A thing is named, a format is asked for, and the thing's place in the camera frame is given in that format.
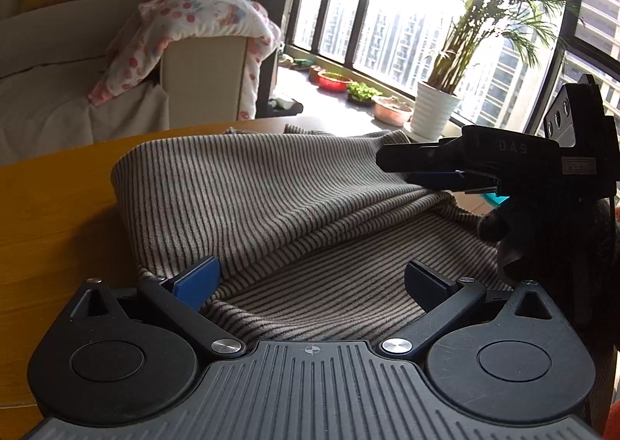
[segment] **metal screw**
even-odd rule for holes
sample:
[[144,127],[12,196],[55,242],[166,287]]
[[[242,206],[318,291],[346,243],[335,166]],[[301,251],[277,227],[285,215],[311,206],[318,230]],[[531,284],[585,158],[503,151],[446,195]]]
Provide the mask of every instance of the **metal screw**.
[[413,348],[411,342],[404,338],[389,338],[381,343],[381,347],[392,354],[404,354]]
[[241,350],[241,342],[232,338],[221,338],[211,344],[211,348],[220,354],[233,354]]

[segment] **pink cloth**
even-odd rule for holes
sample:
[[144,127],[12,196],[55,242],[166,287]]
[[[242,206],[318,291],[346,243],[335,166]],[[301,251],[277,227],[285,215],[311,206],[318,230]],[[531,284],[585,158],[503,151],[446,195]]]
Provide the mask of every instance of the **pink cloth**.
[[280,29],[261,5],[246,0],[152,0],[138,8],[108,48],[111,63],[88,95],[93,104],[106,102],[142,82],[173,41],[245,36],[249,39],[238,118],[253,119],[260,63],[280,42]]

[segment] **wooden table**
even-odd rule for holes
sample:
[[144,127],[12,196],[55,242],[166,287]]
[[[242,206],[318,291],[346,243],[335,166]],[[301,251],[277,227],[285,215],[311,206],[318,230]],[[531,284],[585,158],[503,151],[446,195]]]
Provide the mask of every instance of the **wooden table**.
[[162,137],[217,134],[229,126],[282,132],[285,123],[343,133],[304,117],[169,130],[67,150],[0,168],[0,440],[41,419],[26,367],[61,308],[87,278],[133,285],[133,259],[110,171],[134,146]]

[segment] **striped fabric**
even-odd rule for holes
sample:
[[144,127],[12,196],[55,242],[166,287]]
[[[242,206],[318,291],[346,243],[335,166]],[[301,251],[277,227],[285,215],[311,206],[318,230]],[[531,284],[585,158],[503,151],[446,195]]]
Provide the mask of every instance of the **striped fabric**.
[[415,257],[500,286],[476,216],[375,165],[381,145],[402,142],[400,131],[288,126],[142,144],[112,172],[139,271],[169,278],[217,256],[222,282],[205,315],[249,344],[376,343],[421,314],[402,284]]

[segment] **ribbed white pot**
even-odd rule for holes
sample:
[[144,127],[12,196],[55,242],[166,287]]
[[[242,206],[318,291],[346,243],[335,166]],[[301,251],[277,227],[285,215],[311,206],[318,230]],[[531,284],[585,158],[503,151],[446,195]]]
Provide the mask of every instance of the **ribbed white pot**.
[[454,95],[419,82],[410,134],[419,142],[436,142],[460,100]]

